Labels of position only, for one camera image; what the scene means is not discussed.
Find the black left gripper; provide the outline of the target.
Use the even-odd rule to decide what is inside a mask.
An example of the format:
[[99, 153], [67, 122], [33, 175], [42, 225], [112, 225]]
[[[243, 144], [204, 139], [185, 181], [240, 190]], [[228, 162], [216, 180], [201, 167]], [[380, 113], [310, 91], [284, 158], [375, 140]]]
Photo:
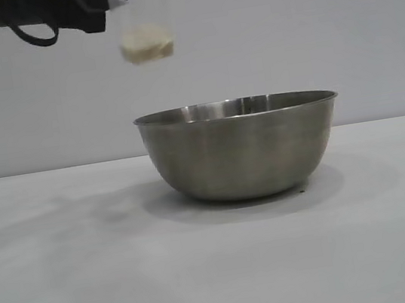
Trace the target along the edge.
[[61, 29], [76, 29], [87, 34], [106, 31], [104, 0], [0, 0], [3, 23], [22, 41], [43, 41], [24, 32], [22, 25], [44, 24], [57, 39]]

